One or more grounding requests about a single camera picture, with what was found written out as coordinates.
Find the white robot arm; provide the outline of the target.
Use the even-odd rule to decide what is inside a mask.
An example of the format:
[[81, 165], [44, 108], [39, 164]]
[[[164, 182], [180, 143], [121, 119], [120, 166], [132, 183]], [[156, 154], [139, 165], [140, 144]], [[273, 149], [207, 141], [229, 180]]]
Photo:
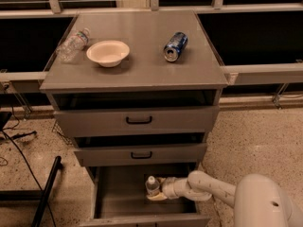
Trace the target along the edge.
[[151, 201], [207, 201], [212, 196], [234, 209], [234, 227], [303, 227], [303, 212], [273, 180], [259, 174], [244, 176], [237, 185], [194, 170], [185, 178], [149, 176]]

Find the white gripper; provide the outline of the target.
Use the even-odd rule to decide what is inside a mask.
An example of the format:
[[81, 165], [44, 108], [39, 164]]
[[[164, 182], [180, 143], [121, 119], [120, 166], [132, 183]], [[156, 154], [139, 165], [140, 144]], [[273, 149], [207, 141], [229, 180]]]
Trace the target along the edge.
[[162, 193], [158, 193], [154, 196], [148, 195], [147, 198], [150, 201], [164, 201], [166, 199], [174, 200], [179, 198], [174, 189], [174, 184], [176, 182], [175, 177], [158, 178], [157, 180], [160, 185], [162, 185]]

